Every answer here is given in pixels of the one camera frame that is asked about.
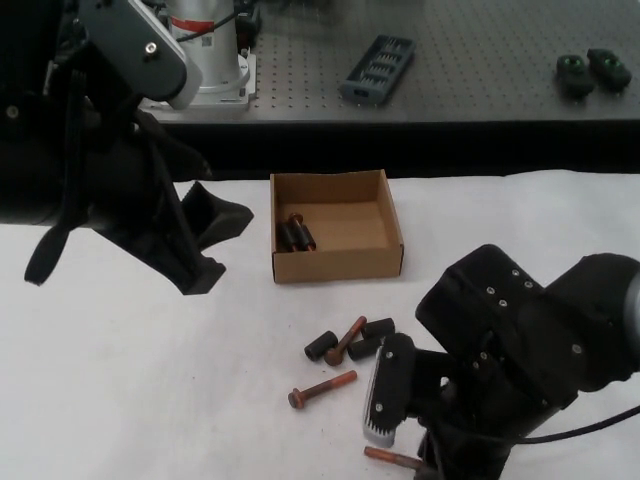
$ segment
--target screw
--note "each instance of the screw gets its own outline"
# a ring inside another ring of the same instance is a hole
[[[291,215],[289,215],[289,223],[291,223],[298,232],[303,231],[302,221],[303,221],[302,215],[299,213],[292,213]],[[308,252],[313,252],[315,251],[315,249],[316,249],[315,245],[307,245]]]
[[[347,346],[351,343],[351,340],[355,338],[358,332],[362,330],[362,327],[364,327],[366,323],[366,317],[358,318],[358,320],[356,320],[356,323],[354,323],[349,331],[345,334],[345,336],[342,337],[340,343],[338,343],[335,348],[330,348],[327,353],[324,354],[324,361],[332,367],[340,365],[342,363],[342,359],[344,358],[344,351],[346,350]]]
[[[336,378],[319,383],[315,387],[307,388],[302,392],[297,388],[294,388],[289,394],[289,405],[298,410],[302,409],[304,408],[307,400],[331,390],[335,390],[336,388],[344,387],[345,385],[355,381],[356,378],[358,378],[358,374],[355,370],[351,370],[350,372],[343,373]]]
[[[158,52],[158,46],[154,42],[149,42],[144,47],[144,54],[147,58],[152,58]]]
[[[15,105],[9,105],[6,110],[7,117],[11,120],[15,120],[20,116],[20,110]]]
[[[406,457],[397,453],[392,453],[379,448],[364,447],[364,454],[374,460],[381,460],[386,463],[392,463],[401,467],[410,468],[412,470],[420,470],[424,467],[424,462],[418,458]]]

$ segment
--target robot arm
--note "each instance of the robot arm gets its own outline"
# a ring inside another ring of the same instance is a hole
[[[199,70],[138,0],[8,8],[0,222],[52,225],[25,279],[44,282],[69,233],[87,227],[184,294],[209,291],[225,268],[201,249],[238,236],[253,215],[199,186],[181,203],[173,182],[211,172],[197,152],[138,110],[144,97],[188,105]]]
[[[579,391],[638,371],[639,274],[633,259],[593,255],[543,288],[497,247],[479,248],[416,311],[448,353],[402,334],[385,340],[365,434],[389,447],[398,425],[417,418],[429,467],[417,478],[497,480],[513,445]]]

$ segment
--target metal plate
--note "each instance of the metal plate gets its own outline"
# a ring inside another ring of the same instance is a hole
[[[638,0],[294,0],[263,3],[257,98],[244,112],[161,121],[463,122],[640,118]],[[343,101],[340,83],[378,34],[416,41],[386,105]],[[634,74],[621,94],[583,102],[555,84],[558,56],[613,50]]]

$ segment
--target white cloth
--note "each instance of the white cloth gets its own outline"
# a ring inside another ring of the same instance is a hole
[[[391,280],[277,286],[268,182],[208,184],[248,205],[243,235],[206,253],[228,271],[183,297],[161,275],[91,231],[72,233],[40,287],[22,281],[44,228],[0,227],[0,478],[6,480],[411,479],[362,455],[372,360],[336,369],[303,347],[359,316],[391,316],[421,348],[414,318],[451,263],[484,243],[543,285],[581,256],[640,259],[640,176],[538,172],[507,178],[392,180],[406,244]],[[185,193],[187,185],[180,185]],[[355,368],[359,379],[295,411],[304,388]],[[537,434],[640,403],[640,375],[581,395]],[[505,480],[637,478],[640,418],[575,440],[516,447]],[[403,424],[394,450],[415,454]]]

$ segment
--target cardboard box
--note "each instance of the cardboard box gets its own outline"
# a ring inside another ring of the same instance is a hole
[[[288,252],[276,223],[304,217],[315,252]],[[383,170],[271,175],[271,256],[276,283],[397,277],[404,244]]]

